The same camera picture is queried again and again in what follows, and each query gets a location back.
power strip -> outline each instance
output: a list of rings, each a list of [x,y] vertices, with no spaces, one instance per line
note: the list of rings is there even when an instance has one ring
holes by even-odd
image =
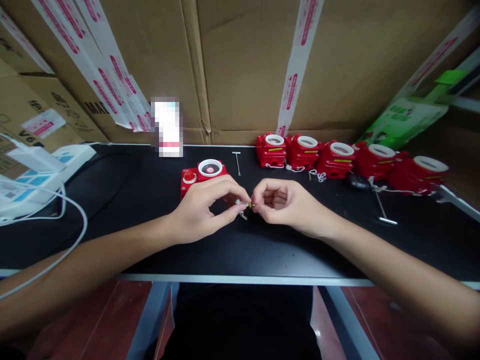
[[[56,192],[95,154],[95,150],[88,145],[63,146],[52,155],[66,165],[64,170],[41,174],[29,170],[20,175],[16,181]],[[9,185],[0,183],[0,221],[13,220],[36,213],[52,198],[52,194],[46,191],[21,185]]]

red device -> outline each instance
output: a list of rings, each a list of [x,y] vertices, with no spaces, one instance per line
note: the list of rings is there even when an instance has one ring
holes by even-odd
[[[258,136],[255,143],[256,154],[262,168],[283,168],[287,156],[285,139],[267,132]]]
[[[355,151],[350,146],[337,140],[320,144],[320,160],[316,163],[316,171],[325,173],[328,179],[345,179],[354,167]]]
[[[366,141],[360,141],[353,145],[353,148],[355,149],[353,172],[367,179],[373,177],[374,181],[384,180],[387,173],[393,170],[397,160],[410,155],[407,151],[396,153],[391,148],[380,144],[368,146]]]
[[[395,190],[408,190],[420,195],[430,195],[444,183],[449,167],[427,156],[415,156],[397,162],[386,180]]]
[[[319,159],[320,144],[310,136],[286,137],[286,163],[293,170],[310,170]]]
[[[220,160],[207,159],[198,163],[197,167],[183,169],[181,172],[180,199],[183,199],[193,184],[221,175],[227,175],[227,168]]]

red floor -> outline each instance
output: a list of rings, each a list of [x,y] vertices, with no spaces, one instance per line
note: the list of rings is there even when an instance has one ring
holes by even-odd
[[[28,360],[125,359],[147,297],[147,281],[110,281],[47,326]],[[376,287],[343,287],[363,330],[382,360],[451,360],[453,357],[422,326]],[[323,299],[315,288],[311,326],[324,360],[343,360],[342,349]],[[155,360],[173,331],[171,310],[164,312]]]
[[[341,289],[380,359],[454,359],[378,287]]]
[[[125,359],[152,283],[110,281],[47,326],[28,360]]]

packing tape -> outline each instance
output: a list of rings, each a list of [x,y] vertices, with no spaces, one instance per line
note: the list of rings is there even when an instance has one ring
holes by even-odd
[[[72,0],[31,0],[116,124],[143,131],[142,118],[127,102],[122,84],[113,76],[90,30]]]
[[[479,23],[480,5],[475,5],[437,46],[390,103],[411,96],[422,81],[478,27]]]
[[[23,50],[30,56],[33,61],[47,74],[55,74],[52,68],[47,64],[44,58],[39,54],[37,49],[34,48],[32,43],[27,39],[24,33],[15,25],[10,16],[0,6],[0,23],[7,29],[10,35],[18,41]]]
[[[297,106],[298,94],[302,86],[305,68],[309,61],[310,50],[319,24],[324,0],[301,0],[296,18],[295,34],[290,59],[286,69],[285,83],[278,114],[276,134],[287,136]]]
[[[102,4],[99,0],[75,1],[110,71],[123,86],[128,104],[138,118],[140,131],[150,131],[150,108],[145,109],[147,100],[127,70]]]

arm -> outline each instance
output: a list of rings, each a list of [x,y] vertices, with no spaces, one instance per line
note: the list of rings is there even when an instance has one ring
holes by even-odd
[[[220,198],[249,203],[229,175],[193,185],[171,214],[81,244],[64,261],[29,286],[0,301],[0,341],[51,321],[52,317],[108,279],[172,245],[192,243],[231,223],[244,204],[214,216],[209,206]],[[62,253],[50,256],[0,281],[0,294],[24,283]]]
[[[330,211],[296,181],[264,179],[252,201],[267,223],[290,225],[337,250],[440,339],[463,348],[478,346],[476,291]]]

